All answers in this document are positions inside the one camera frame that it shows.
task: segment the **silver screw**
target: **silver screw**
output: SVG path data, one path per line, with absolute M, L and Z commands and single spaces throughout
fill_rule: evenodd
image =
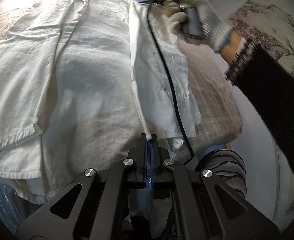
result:
M 213 172 L 211 170 L 203 170 L 203 176 L 204 177 L 211 177 Z
M 85 170 L 85 175 L 87 176 L 87 177 L 91 177 L 91 176 L 93 176 L 95 174 L 95 170 L 94 169 L 87 169 L 87 170 Z
M 173 159 L 165 159 L 164 160 L 164 164 L 170 166 L 173 165 L 175 163 L 175 161 Z
M 125 160 L 124 160 L 124 164 L 125 164 L 126 166 L 132 165 L 133 163 L 134 163 L 134 161 L 133 161 L 132 159 L 125 159 Z

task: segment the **white glove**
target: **white glove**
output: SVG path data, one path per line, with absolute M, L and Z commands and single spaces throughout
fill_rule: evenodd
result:
M 177 35 L 179 38 L 186 40 L 189 43 L 193 44 L 206 44 L 214 50 L 215 53 L 221 51 L 223 46 L 228 43 L 232 27 L 224 23 L 221 19 L 218 18 L 216 12 L 209 4 L 207 0 L 180 0 L 189 4 L 192 4 L 197 9 L 198 16 L 203 25 L 203 32 L 205 39 L 202 41 L 196 41 L 187 39 L 183 36 L 180 30 L 180 23 L 187 20 L 187 15 L 184 12 L 176 12 L 169 18 L 169 30 Z M 169 3 L 171 12 L 175 12 L 174 7 L 175 3 Z

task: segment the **white garment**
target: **white garment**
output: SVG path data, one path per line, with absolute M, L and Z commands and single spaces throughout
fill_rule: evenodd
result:
M 187 63 L 159 10 L 152 25 L 186 133 L 195 136 L 200 113 Z M 32 194 L 52 197 L 86 168 L 109 168 L 142 132 L 171 138 L 165 144 L 179 148 L 167 77 L 145 14 L 132 0 L 41 0 L 1 40 L 0 177 L 12 179 L 21 197 L 41 203 Z M 43 180 L 33 184 L 33 178 Z M 27 186 L 17 187 L 17 180 Z

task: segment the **black fuzzy sweater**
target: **black fuzzy sweater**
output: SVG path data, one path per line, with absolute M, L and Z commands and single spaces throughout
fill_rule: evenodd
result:
M 262 117 L 294 173 L 294 78 L 257 46 L 237 86 Z

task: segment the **black cable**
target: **black cable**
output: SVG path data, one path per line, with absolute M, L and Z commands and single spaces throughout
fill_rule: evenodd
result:
M 154 2 L 154 0 L 151 0 L 149 2 L 149 5 L 148 5 L 148 10 L 147 10 L 148 27 L 149 27 L 149 30 L 151 32 L 151 36 L 152 36 L 152 38 L 153 38 L 153 40 L 155 42 L 155 45 L 156 45 L 157 51 L 159 53 L 159 56 L 161 58 L 161 61 L 162 61 L 163 65 L 164 65 L 164 69 L 166 71 L 167 78 L 168 78 L 169 85 L 170 85 L 171 94 L 173 96 L 173 103 L 174 103 L 174 109 L 175 109 L 176 118 L 177 118 L 177 121 L 178 121 L 178 124 L 179 124 L 180 131 L 181 131 L 181 133 L 183 135 L 183 139 L 184 139 L 184 141 L 186 143 L 186 146 L 187 146 L 187 148 L 189 150 L 189 153 L 190 153 L 189 159 L 184 163 L 184 165 L 186 165 L 187 163 L 189 163 L 193 159 L 193 157 L 194 157 L 194 151 L 192 150 L 192 147 L 191 147 L 191 145 L 189 143 L 189 140 L 187 138 L 187 135 L 186 135 L 186 132 L 185 132 L 185 129 L 184 129 L 184 126 L 183 126 L 182 119 L 180 118 L 180 114 L 179 114 L 179 110 L 178 110 L 178 104 L 177 104 L 177 99 L 176 99 L 175 88 L 174 88 L 174 84 L 173 84 L 173 81 L 171 79 L 171 76 L 170 76 L 170 73 L 169 73 L 169 70 L 168 70 L 168 66 L 167 66 L 166 61 L 164 59 L 164 56 L 163 56 L 163 54 L 162 54 L 162 52 L 161 52 L 161 50 L 159 48 L 159 45 L 158 45 L 157 40 L 155 38 L 154 32 L 152 31 L 151 25 L 150 25 L 150 22 L 149 22 L 149 11 L 150 11 L 150 8 L 151 8 L 151 5 L 153 4 L 153 2 Z

